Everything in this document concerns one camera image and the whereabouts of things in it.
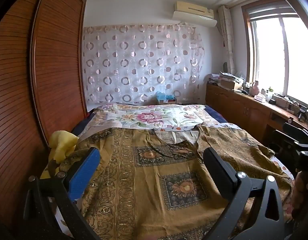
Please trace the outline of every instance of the white wall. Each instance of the white wall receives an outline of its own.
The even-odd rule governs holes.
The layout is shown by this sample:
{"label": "white wall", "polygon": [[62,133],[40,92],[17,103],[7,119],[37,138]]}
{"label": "white wall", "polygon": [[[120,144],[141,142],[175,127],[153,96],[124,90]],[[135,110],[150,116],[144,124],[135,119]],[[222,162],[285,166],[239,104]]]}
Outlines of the white wall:
{"label": "white wall", "polygon": [[[98,25],[178,23],[172,21],[175,0],[87,0],[84,27]],[[204,67],[200,73],[200,102],[205,102],[206,75],[218,73],[226,61],[223,38],[216,27],[196,26],[204,43]]]}
{"label": "white wall", "polygon": [[241,6],[230,10],[233,24],[234,62],[238,75],[246,77],[247,70],[247,45],[244,19]]}

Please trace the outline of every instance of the bedspread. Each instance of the bedspread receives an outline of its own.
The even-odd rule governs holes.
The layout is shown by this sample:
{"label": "bedspread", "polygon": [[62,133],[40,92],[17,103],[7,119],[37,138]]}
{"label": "bedspread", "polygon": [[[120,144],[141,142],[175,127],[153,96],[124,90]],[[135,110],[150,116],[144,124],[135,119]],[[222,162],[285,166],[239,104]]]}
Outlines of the bedspread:
{"label": "bedspread", "polygon": [[[248,133],[198,125],[198,140],[169,144],[154,130],[110,128],[77,145],[61,163],[67,171],[90,147],[101,163],[85,190],[82,215],[102,239],[199,240],[227,205],[206,167],[202,153],[212,146],[236,171],[252,178],[275,177],[282,200],[292,181],[269,157],[272,152]],[[246,219],[249,200],[239,223]]]}
{"label": "bedspread", "polygon": [[203,105],[131,106],[108,104],[95,109],[95,116],[79,135],[80,140],[108,128],[156,129],[161,131],[191,130],[197,124],[211,127],[232,127],[232,123],[219,123]]}

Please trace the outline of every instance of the wooden desk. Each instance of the wooden desk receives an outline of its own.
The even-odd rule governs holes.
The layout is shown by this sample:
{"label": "wooden desk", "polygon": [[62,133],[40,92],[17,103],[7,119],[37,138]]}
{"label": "wooden desk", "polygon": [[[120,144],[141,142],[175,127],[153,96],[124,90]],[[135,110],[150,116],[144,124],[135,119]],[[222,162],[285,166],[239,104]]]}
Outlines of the wooden desk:
{"label": "wooden desk", "polygon": [[283,123],[290,116],[294,118],[293,125],[308,130],[307,122],[298,121],[295,115],[278,106],[261,103],[250,95],[234,93],[219,86],[207,84],[205,101],[228,122],[237,124],[260,142],[264,142],[266,133],[282,131]]}

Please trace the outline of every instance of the sheer curtain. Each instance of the sheer curtain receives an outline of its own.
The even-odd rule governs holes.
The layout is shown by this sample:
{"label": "sheer curtain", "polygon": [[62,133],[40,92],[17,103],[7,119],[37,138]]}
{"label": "sheer curtain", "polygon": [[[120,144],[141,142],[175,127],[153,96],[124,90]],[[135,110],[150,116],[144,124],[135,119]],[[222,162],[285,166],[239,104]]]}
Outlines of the sheer curtain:
{"label": "sheer curtain", "polygon": [[155,104],[157,91],[195,102],[204,47],[187,25],[111,25],[84,28],[87,103]]}
{"label": "sheer curtain", "polygon": [[235,75],[236,70],[233,57],[233,25],[230,10],[222,5],[218,8],[218,14],[220,16],[220,25],[226,49],[227,67],[229,68],[228,72]]}

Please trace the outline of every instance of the metal screw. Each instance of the metal screw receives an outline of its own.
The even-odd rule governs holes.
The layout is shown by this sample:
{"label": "metal screw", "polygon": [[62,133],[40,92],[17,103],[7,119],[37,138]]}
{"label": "metal screw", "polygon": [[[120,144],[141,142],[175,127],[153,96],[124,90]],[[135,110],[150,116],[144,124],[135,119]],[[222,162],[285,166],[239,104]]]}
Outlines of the metal screw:
{"label": "metal screw", "polygon": [[244,179],[246,177],[246,173],[245,172],[242,172],[242,171],[239,171],[237,173],[237,176],[239,176],[241,179]]}
{"label": "metal screw", "polygon": [[32,175],[32,176],[29,177],[29,182],[32,182],[32,181],[34,181],[34,180],[35,180],[35,176],[34,176],[34,175]]}
{"label": "metal screw", "polygon": [[275,181],[275,178],[274,178],[272,175],[267,176],[267,179],[268,179],[270,182],[274,182],[274,181]]}
{"label": "metal screw", "polygon": [[66,173],[64,171],[60,171],[59,173],[56,174],[56,176],[61,179],[61,178],[64,178],[66,175]]}

